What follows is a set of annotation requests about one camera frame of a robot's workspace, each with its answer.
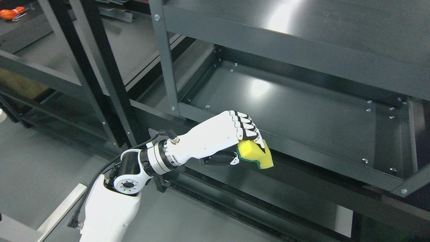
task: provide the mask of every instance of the robotic hand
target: robotic hand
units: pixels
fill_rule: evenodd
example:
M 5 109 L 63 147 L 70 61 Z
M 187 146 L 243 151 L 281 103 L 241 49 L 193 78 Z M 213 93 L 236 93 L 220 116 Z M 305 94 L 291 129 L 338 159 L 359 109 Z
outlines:
M 262 152 L 268 151 L 248 115 L 224 111 L 184 135 L 147 143 L 146 149 L 126 150 L 109 178 L 102 174 L 94 183 L 85 204 L 80 241 L 120 242 L 139 208 L 140 191 L 151 178 L 184 165 L 190 158 L 211 157 L 241 140 L 257 144 Z

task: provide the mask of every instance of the yellow sponge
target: yellow sponge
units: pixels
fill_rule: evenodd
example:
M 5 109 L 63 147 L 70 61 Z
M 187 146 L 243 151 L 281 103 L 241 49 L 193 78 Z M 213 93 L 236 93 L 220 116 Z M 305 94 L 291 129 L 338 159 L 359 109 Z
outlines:
M 252 140 L 241 140 L 237 144 L 237 154 L 239 158 L 249 162 L 255 162 L 259 169 L 267 169 L 273 166 L 272 154 L 269 147 L 264 142 L 263 152 L 261 148 Z

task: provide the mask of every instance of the metal shelving unit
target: metal shelving unit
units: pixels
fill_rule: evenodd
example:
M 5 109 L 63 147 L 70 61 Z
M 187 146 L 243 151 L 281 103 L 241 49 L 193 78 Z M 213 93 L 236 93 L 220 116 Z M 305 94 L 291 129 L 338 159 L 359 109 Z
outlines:
M 404 50 L 425 43 L 393 30 L 418 28 L 422 10 L 398 26 L 395 9 L 365 4 L 195 0 L 151 8 L 160 46 L 166 31 L 220 45 L 184 89 L 160 47 L 174 114 L 202 122 L 226 109 L 248 113 L 271 148 L 402 197 L 430 181 L 430 164 L 417 169 L 415 144 L 415 131 L 426 129 L 416 124 L 424 123 L 430 68 L 419 49 Z M 347 13 L 378 17 L 369 26 Z M 403 49 L 386 50 L 395 47 Z
M 277 194 L 287 187 L 292 196 L 299 190 L 324 200 L 322 207 L 343 206 L 430 238 L 430 212 L 416 202 L 428 197 L 430 173 L 427 43 L 414 35 L 429 36 L 420 26 L 428 21 L 425 6 L 151 0 L 150 26 L 139 13 L 131 25 L 100 18 L 93 1 L 70 0 L 75 21 L 62 2 L 40 3 L 55 36 L 16 55 L 0 50 L 0 67 L 56 91 L 36 102 L 1 88 L 0 102 L 16 121 L 111 158 L 119 146 L 146 139 L 148 128 L 182 134 L 222 110 L 243 110 L 262 128 L 274 169 L 241 162 L 229 173 L 190 162 L 156 177 L 157 189 L 283 241 L 306 241 L 282 227 L 290 222 L 314 230 L 313 238 L 359 241 L 354 227 L 349 238 L 286 207 Z M 46 52 L 54 41 L 69 62 Z M 10 100 L 32 109 L 19 115 Z M 248 178 L 254 182 L 238 183 Z M 260 180 L 270 189 L 253 186 Z

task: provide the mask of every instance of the floor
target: floor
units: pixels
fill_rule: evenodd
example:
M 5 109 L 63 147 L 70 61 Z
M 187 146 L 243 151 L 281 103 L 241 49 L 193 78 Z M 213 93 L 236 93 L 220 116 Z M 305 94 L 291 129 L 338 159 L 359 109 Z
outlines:
M 105 162 L 6 119 L 0 123 L 0 212 L 37 229 L 78 183 L 88 185 Z M 154 183 L 143 191 L 123 242 L 278 241 L 172 190 L 160 193 Z M 79 241 L 79 231 L 66 226 L 70 215 L 45 242 Z

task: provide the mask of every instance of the black cable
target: black cable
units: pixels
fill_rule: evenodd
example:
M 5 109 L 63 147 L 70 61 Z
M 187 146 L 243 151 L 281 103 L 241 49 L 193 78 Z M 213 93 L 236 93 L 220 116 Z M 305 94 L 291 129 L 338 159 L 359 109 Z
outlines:
M 145 142 L 143 142 L 143 143 L 141 143 L 141 144 L 138 144 L 138 145 L 136 145 L 136 146 L 134 146 L 134 147 L 132 147 L 132 148 L 130 148 L 130 149 L 139 149 L 141 146 L 146 145 L 147 143 L 154 141 L 154 140 L 155 140 L 159 135 L 164 135 L 164 134 L 166 134 L 166 132 L 165 132 L 165 131 L 157 132 L 157 134 L 155 134 L 155 135 L 154 135 L 152 138 L 150 138 L 149 140 L 147 140 L 147 141 L 145 141 Z M 78 227 L 78 224 L 79 224 L 78 217 L 79 217 L 80 210 L 81 210 L 82 206 L 84 205 L 84 203 L 85 203 L 85 201 L 86 201 L 86 199 L 87 199 L 87 197 L 88 197 L 88 194 L 89 194 L 89 192 L 90 192 L 90 191 L 91 191 L 91 189 L 92 189 L 92 186 L 94 185 L 95 181 L 96 181 L 96 180 L 97 180 L 97 178 L 100 176 L 100 174 L 102 174 L 102 173 L 103 173 L 103 171 L 104 171 L 104 170 L 106 170 L 106 168 L 108 168 L 110 165 L 112 165 L 113 163 L 115 163 L 115 161 L 116 161 L 117 159 L 119 159 L 119 158 L 120 158 L 120 156 L 121 156 L 121 155 L 119 155 L 119 156 L 117 156 L 117 157 L 113 158 L 110 162 L 108 162 L 106 165 L 104 165 L 104 166 L 103 166 L 103 167 L 102 167 L 102 168 L 101 168 L 101 169 L 96 173 L 96 175 L 92 178 L 91 183 L 89 184 L 89 186 L 88 186 L 87 190 L 85 191 L 85 193 L 82 195 L 81 201 L 80 201 L 80 203 L 79 203 L 79 205 L 78 205 L 78 207 L 77 207 L 77 209 L 76 209 L 76 211 L 75 211 L 75 213 L 74 213 L 73 217 L 70 219 L 69 224 L 67 225 L 67 227 L 70 227 L 70 228 L 76 228 L 76 227 Z

